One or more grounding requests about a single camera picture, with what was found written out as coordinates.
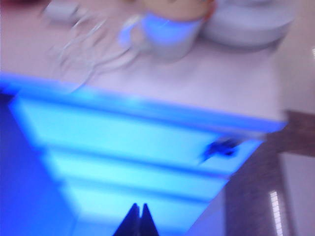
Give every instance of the white cable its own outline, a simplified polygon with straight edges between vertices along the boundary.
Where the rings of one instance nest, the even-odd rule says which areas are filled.
[[[55,64],[55,70],[57,67],[59,68],[59,76],[63,76],[63,67],[66,62],[70,62],[72,64],[78,64],[81,63],[84,68],[87,69],[86,76],[84,77],[82,83],[77,85],[75,88],[72,88],[71,92],[81,88],[83,85],[85,85],[93,75],[97,74],[103,74],[105,72],[109,72],[118,68],[121,68],[122,66],[125,66],[129,63],[131,63],[138,55],[139,50],[136,50],[132,48],[131,46],[125,46],[125,48],[113,52],[109,55],[104,55],[100,59],[95,59],[95,49],[94,46],[87,47],[85,49],[80,48],[79,55],[74,55],[73,53],[69,53],[66,55],[66,52],[72,48],[74,45],[80,45],[80,43],[83,43],[88,38],[93,36],[98,30],[100,30],[105,23],[107,22],[108,18],[105,18],[104,20],[97,23],[88,33],[84,35],[78,35],[75,34],[75,31],[77,30],[78,26],[82,23],[90,20],[90,19],[97,19],[98,17],[101,17],[100,12],[96,13],[89,13],[88,11],[79,11],[78,13],[81,15],[80,19],[74,24],[74,26],[71,28],[70,33],[72,34],[73,39],[71,39],[69,42],[67,42],[64,46],[61,48],[54,47],[55,53],[57,53],[57,59]],[[92,54],[92,58],[84,58],[83,55],[87,52],[90,52]],[[125,60],[119,60],[122,56],[126,55]]]

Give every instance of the drawer front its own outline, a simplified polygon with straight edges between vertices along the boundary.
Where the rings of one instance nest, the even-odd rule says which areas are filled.
[[[232,158],[214,155],[200,164],[206,146],[220,133],[31,99],[16,101],[14,110],[30,124],[36,145],[90,150],[223,175],[234,173],[261,143],[248,140]]]
[[[201,163],[221,133],[24,97],[10,108],[80,219],[111,229],[147,203],[162,236],[181,235],[261,143]]]

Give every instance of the electrical cord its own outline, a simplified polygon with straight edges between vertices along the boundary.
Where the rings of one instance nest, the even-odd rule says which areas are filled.
[[[96,32],[103,29],[108,22],[108,17],[104,18],[101,12],[90,13],[87,10],[81,10],[79,14],[79,20],[72,26],[70,30],[72,39],[63,46],[55,46],[51,50],[57,57],[53,67],[53,75],[56,73],[56,70],[58,70],[59,77],[62,78],[64,74],[63,68],[66,62],[72,65],[81,65],[80,67],[83,67],[87,71],[82,82],[76,84],[76,86],[71,88],[68,92],[74,92],[86,85],[94,75],[101,75],[103,73],[126,66],[127,64],[131,63],[140,53],[140,49],[136,49],[132,45],[124,45],[122,49],[96,59],[95,46],[92,45],[84,49],[82,43],[95,35]],[[86,34],[78,35],[78,27],[81,24],[98,18],[103,19],[96,23]],[[79,49],[75,51],[76,54],[70,51],[74,46],[79,47]]]

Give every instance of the floor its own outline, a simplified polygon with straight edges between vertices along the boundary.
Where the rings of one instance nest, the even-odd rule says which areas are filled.
[[[226,236],[276,236],[269,193],[277,191],[283,235],[296,235],[284,188],[279,153],[315,158],[315,115],[287,112],[288,125],[270,134],[227,184]]]
[[[315,1],[294,0],[296,18],[275,55],[285,110],[315,114]]]

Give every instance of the white countertop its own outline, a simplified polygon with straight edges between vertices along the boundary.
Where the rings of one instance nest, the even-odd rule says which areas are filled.
[[[117,7],[125,18],[139,11],[122,1],[80,2],[90,10]],[[58,79],[52,78],[47,52],[64,42],[67,29],[47,26],[40,14],[45,4],[1,3],[1,71]],[[284,118],[279,72],[272,50],[246,52],[199,40],[178,62],[158,62],[141,55],[126,68],[92,78],[88,85],[168,104],[280,121]],[[66,80],[79,79],[68,75]]]

